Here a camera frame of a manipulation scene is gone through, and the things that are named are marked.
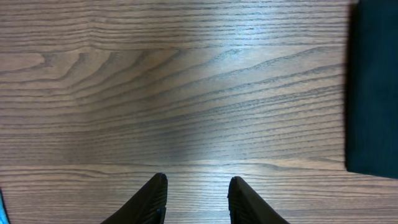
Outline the blue denim jeans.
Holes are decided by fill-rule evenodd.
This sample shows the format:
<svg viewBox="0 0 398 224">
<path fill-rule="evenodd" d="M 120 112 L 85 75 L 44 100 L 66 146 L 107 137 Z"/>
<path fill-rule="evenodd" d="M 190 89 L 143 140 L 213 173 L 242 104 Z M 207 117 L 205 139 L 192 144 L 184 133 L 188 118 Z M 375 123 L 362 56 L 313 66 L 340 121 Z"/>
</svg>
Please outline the blue denim jeans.
<svg viewBox="0 0 398 224">
<path fill-rule="evenodd" d="M 2 192 L 0 192 L 0 224 L 10 224 L 4 205 Z"/>
</svg>

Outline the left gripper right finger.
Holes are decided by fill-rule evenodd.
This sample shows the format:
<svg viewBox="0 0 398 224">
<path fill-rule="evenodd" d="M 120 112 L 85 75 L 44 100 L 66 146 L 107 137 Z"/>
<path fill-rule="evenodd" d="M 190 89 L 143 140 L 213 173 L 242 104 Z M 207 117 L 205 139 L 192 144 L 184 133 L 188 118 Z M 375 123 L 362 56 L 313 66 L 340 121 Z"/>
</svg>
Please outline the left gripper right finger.
<svg viewBox="0 0 398 224">
<path fill-rule="evenodd" d="M 228 203 L 231 224 L 289 224 L 239 176 L 229 183 Z"/>
</svg>

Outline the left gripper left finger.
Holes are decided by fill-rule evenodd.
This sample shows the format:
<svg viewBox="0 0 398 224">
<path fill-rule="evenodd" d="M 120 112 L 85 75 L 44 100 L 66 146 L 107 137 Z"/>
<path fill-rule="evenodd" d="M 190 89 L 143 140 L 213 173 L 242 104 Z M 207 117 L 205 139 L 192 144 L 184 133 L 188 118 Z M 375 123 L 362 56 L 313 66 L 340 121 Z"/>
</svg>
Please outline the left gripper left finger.
<svg viewBox="0 0 398 224">
<path fill-rule="evenodd" d="M 118 211 L 101 224 L 164 224 L 167 176 L 156 173 Z"/>
</svg>

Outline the black t-shirt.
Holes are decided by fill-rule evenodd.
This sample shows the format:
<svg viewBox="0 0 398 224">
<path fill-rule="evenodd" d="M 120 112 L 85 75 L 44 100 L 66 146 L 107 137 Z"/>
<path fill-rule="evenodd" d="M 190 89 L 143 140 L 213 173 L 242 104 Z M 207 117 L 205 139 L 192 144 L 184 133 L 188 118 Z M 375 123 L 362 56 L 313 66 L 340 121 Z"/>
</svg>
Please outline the black t-shirt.
<svg viewBox="0 0 398 224">
<path fill-rule="evenodd" d="M 351 8 L 346 68 L 345 165 L 397 178 L 397 0 Z"/>
</svg>

